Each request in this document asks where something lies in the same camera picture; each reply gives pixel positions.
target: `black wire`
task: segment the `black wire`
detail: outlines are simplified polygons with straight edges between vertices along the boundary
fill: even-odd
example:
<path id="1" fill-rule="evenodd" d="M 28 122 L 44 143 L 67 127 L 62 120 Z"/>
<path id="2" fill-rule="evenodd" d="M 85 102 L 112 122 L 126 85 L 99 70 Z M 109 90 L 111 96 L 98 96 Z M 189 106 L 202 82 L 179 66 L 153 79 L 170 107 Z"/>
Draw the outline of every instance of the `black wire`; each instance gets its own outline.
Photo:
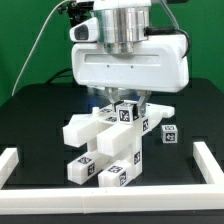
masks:
<path id="1" fill-rule="evenodd" d="M 187 49 L 182 58 L 188 55 L 191 49 L 191 40 L 188 33 L 181 29 L 176 29 L 174 27 L 146 27 L 145 28 L 145 36 L 153 36 L 153 35 L 169 35 L 174 33 L 183 34 L 187 39 Z"/>
<path id="2" fill-rule="evenodd" d="M 72 71 L 72 68 L 66 68 L 66 69 L 63 69 L 63 70 L 61 70 L 61 71 L 59 71 L 59 72 L 57 72 L 55 75 L 53 75 L 50 79 L 48 79 L 46 82 L 45 82 L 45 84 L 51 84 L 51 82 L 54 80 L 54 79 L 56 79 L 57 77 L 63 77 L 63 76 L 61 76 L 62 74 L 64 74 L 64 73 L 66 73 L 66 72 L 70 72 L 70 71 Z"/>
<path id="3" fill-rule="evenodd" d="M 187 50 L 186 50 L 184 56 L 182 57 L 182 58 L 184 58 L 185 56 L 188 55 L 188 53 L 191 50 L 191 39 L 190 39 L 190 37 L 189 37 L 189 35 L 188 35 L 188 33 L 186 31 L 181 30 L 181 29 L 176 29 L 176 28 L 174 30 L 177 33 L 183 34 L 186 37 L 186 39 L 187 39 Z"/>

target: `metal cylinder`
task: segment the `metal cylinder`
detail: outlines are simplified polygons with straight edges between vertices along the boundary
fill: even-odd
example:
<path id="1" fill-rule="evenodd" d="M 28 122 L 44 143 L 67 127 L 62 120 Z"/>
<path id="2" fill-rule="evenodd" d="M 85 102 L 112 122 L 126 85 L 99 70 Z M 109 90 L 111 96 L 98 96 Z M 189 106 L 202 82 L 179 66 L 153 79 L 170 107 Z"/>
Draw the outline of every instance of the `metal cylinder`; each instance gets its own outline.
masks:
<path id="1" fill-rule="evenodd" d="M 149 7 L 97 10 L 94 15 L 99 21 L 99 42 L 109 54 L 132 53 L 134 42 L 146 40 Z"/>

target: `cable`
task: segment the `cable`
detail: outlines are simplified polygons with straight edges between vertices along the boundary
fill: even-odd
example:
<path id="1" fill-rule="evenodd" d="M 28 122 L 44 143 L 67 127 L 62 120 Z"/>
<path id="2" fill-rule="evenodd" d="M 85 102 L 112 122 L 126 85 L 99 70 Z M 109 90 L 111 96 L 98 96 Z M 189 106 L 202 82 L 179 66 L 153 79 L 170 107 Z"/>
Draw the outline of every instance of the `cable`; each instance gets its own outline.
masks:
<path id="1" fill-rule="evenodd" d="M 173 15 L 173 13 L 169 9 L 168 5 L 166 4 L 165 0 L 160 0 L 160 4 L 163 7 L 163 9 L 165 10 L 165 12 L 167 13 L 167 15 L 170 17 L 175 29 L 179 29 L 179 24 L 178 24 L 175 16 Z"/>
<path id="2" fill-rule="evenodd" d="M 62 74 L 66 73 L 66 72 L 70 72 L 72 71 L 71 68 L 66 68 L 66 69 L 63 69 L 59 72 L 57 72 L 55 75 L 53 75 L 50 79 L 48 79 L 45 84 L 50 84 L 54 79 L 57 79 L 57 78 L 61 78 L 61 77 L 68 77 L 68 76 L 61 76 Z"/>
<path id="3" fill-rule="evenodd" d="M 175 28 L 174 31 L 177 32 L 177 33 L 183 34 L 186 37 L 186 39 L 187 39 L 187 49 L 186 49 L 186 52 L 185 52 L 184 56 L 182 57 L 182 58 L 184 58 L 190 52 L 190 49 L 191 49 L 191 39 L 190 39 L 188 33 L 186 31 L 184 31 L 184 30 Z"/>
<path id="4" fill-rule="evenodd" d="M 169 35 L 174 33 L 183 34 L 187 40 L 187 49 L 182 58 L 188 55 L 191 49 L 191 40 L 188 33 L 181 29 L 176 29 L 174 27 L 145 27 L 145 36 L 153 36 L 153 35 Z"/>
<path id="5" fill-rule="evenodd" d="M 59 7 L 60 5 L 64 4 L 65 2 L 71 2 L 71 1 L 73 2 L 74 0 L 64 0 L 64 1 L 60 2 L 58 5 L 56 5 L 56 6 L 54 7 L 54 9 L 51 11 L 51 13 L 49 14 L 49 16 L 48 16 L 47 19 L 45 20 L 44 25 L 42 26 L 42 28 L 41 28 L 41 30 L 40 30 L 40 33 L 39 33 L 39 35 L 37 36 L 37 39 L 36 39 L 36 41 L 35 41 L 35 43 L 34 43 L 32 49 L 31 49 L 31 51 L 30 51 L 30 53 L 29 53 L 29 55 L 28 55 L 28 57 L 27 57 L 27 59 L 26 59 L 24 65 L 23 65 L 23 67 L 22 67 L 22 69 L 21 69 L 21 71 L 20 71 L 20 73 L 19 73 L 19 75 L 18 75 L 18 77 L 17 77 L 17 79 L 16 79 L 16 82 L 15 82 L 15 85 L 14 85 L 14 87 L 13 87 L 13 91 L 12 91 L 12 96 L 14 96 L 14 94 L 15 94 L 17 85 L 18 85 L 18 83 L 19 83 L 19 81 L 20 81 L 20 79 L 21 79 L 21 77 L 22 77 L 22 75 L 23 75 L 23 73 L 24 73 L 24 70 L 25 70 L 25 68 L 26 68 L 26 66 L 27 66 L 27 64 L 28 64 L 28 62 L 29 62 L 29 60 L 30 60 L 30 58 L 32 57 L 33 52 L 34 52 L 34 50 L 36 49 L 36 46 L 37 46 L 37 44 L 38 44 L 38 42 L 39 42 L 39 40 L 40 40 L 40 38 L 41 38 L 41 36 L 42 36 L 42 34 L 43 34 L 43 32 L 44 32 L 44 29 L 46 28 L 46 26 L 47 26 L 49 20 L 51 19 L 52 15 L 53 15 L 53 13 L 58 9 L 58 7 Z"/>

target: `black tabletop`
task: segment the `black tabletop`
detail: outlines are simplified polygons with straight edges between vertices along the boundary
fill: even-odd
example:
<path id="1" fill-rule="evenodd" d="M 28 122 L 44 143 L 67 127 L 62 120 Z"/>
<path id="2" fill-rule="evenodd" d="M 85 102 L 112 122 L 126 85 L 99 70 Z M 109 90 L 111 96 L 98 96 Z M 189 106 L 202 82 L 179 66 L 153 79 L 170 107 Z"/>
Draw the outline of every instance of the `black tabletop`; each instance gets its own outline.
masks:
<path id="1" fill-rule="evenodd" d="M 126 99 L 137 100 L 135 95 Z M 204 141 L 224 168 L 224 95 L 210 81 L 192 79 L 179 93 L 153 93 L 150 103 L 174 106 L 178 143 L 163 144 L 158 125 L 143 137 L 143 173 L 128 186 L 203 184 L 193 157 L 193 142 Z M 70 84 L 30 85 L 0 108 L 0 153 L 17 147 L 19 164 L 3 189 L 97 187 L 97 177 L 83 186 L 67 180 L 67 164 L 86 146 L 63 143 L 62 127 L 73 114 L 91 113 L 109 102 Z M 224 210 L 116 214 L 1 216 L 0 223 L 222 223 Z"/>

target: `stacked blocks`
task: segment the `stacked blocks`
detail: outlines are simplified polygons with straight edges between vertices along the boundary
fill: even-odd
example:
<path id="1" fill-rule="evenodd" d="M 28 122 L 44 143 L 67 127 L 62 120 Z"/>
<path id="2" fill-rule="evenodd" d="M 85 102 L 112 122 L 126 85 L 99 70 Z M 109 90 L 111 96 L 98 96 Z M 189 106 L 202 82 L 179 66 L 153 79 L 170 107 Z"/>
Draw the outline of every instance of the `stacked blocks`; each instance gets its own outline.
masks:
<path id="1" fill-rule="evenodd" d="M 87 152 L 68 164 L 68 179 L 83 184 L 99 171 L 100 187 L 123 187 L 142 172 L 142 136 L 163 117 L 174 114 L 172 107 L 147 104 L 146 115 L 139 117 L 137 102 L 124 101 L 93 108 L 90 115 L 74 115 L 63 128 L 64 143 Z"/>

